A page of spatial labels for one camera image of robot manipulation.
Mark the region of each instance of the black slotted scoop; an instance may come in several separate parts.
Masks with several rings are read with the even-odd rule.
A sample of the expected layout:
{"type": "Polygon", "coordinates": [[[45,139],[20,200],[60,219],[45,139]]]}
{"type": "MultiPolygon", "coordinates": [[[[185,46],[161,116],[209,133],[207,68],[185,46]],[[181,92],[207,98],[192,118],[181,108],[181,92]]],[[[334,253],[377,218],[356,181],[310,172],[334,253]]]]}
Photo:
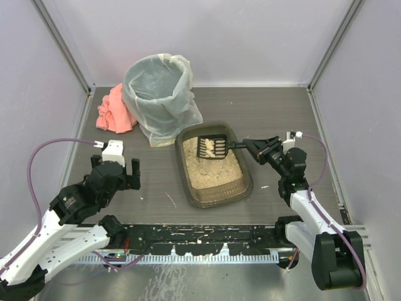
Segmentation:
{"type": "Polygon", "coordinates": [[[196,156],[207,160],[223,160],[229,149],[244,149],[244,143],[229,142],[225,134],[198,136],[196,156]]]}

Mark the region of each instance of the orange towel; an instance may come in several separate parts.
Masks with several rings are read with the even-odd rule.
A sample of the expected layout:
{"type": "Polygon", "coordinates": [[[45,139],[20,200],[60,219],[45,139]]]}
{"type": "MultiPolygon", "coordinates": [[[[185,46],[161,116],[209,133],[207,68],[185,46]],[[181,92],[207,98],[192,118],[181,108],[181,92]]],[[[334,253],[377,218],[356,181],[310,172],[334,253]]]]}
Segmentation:
{"type": "Polygon", "coordinates": [[[132,130],[137,123],[137,119],[128,111],[121,98],[122,88],[121,83],[112,88],[109,95],[103,97],[103,103],[98,107],[97,128],[120,134],[132,130]]]}

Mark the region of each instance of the plastic bag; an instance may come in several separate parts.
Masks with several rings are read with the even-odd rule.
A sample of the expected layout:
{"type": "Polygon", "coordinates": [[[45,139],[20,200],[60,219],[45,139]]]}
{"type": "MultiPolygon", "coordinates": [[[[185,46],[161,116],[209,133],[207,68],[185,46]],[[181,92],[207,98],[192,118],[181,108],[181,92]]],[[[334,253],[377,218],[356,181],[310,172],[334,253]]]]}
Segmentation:
{"type": "Polygon", "coordinates": [[[173,144],[186,127],[203,122],[192,88],[192,70],[183,56],[148,56],[128,69],[122,98],[151,147],[173,144]]]}

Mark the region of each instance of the gray floor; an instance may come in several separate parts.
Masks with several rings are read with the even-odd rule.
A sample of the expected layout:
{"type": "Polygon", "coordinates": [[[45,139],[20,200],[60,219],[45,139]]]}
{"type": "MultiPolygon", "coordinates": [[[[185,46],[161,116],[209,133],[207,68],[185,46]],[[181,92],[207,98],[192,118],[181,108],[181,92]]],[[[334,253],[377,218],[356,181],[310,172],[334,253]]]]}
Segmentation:
{"type": "Polygon", "coordinates": [[[276,265],[137,265],[107,273],[99,265],[72,265],[48,283],[40,301],[365,301],[365,291],[322,292],[302,255],[291,272],[276,265]],[[55,282],[78,283],[66,286],[55,282]]]}
{"type": "MultiPolygon", "coordinates": [[[[109,207],[86,222],[94,223],[106,214],[114,214],[122,223],[274,224],[279,216],[294,214],[279,197],[279,176],[269,166],[257,165],[249,155],[246,157],[254,178],[254,191],[249,198],[217,208],[193,207],[182,188],[173,145],[150,148],[138,126],[132,132],[119,135],[96,129],[97,106],[109,91],[109,88],[96,89],[82,138],[123,140],[126,159],[134,157],[141,161],[142,188],[140,191],[118,192],[109,207]]],[[[304,88],[194,88],[193,91],[204,121],[226,121],[239,139],[275,135],[285,138],[287,130],[318,135],[304,88]]],[[[297,146],[308,153],[306,177],[313,182],[323,167],[323,151],[313,140],[303,139],[297,142],[297,146]]],[[[96,149],[88,145],[79,146],[70,183],[82,180],[83,175],[90,172],[90,156],[93,154],[96,154],[96,149]]],[[[332,217],[340,222],[329,174],[315,188],[315,193],[332,217]]]]}

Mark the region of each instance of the brown plastic tray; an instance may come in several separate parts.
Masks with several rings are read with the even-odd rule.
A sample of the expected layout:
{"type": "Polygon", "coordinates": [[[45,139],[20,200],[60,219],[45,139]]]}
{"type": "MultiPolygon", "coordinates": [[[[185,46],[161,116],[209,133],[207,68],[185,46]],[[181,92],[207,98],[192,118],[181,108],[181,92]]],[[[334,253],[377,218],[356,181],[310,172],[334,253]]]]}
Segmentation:
{"type": "Polygon", "coordinates": [[[179,171],[189,201],[197,207],[207,208],[228,204],[248,196],[253,190],[253,179],[246,164],[241,149],[234,149],[234,155],[242,171],[242,178],[233,182],[211,188],[195,189],[189,179],[185,162],[183,143],[200,135],[226,134],[230,141],[237,141],[237,137],[230,126],[225,122],[208,122],[184,129],[175,139],[175,153],[179,171]]]}

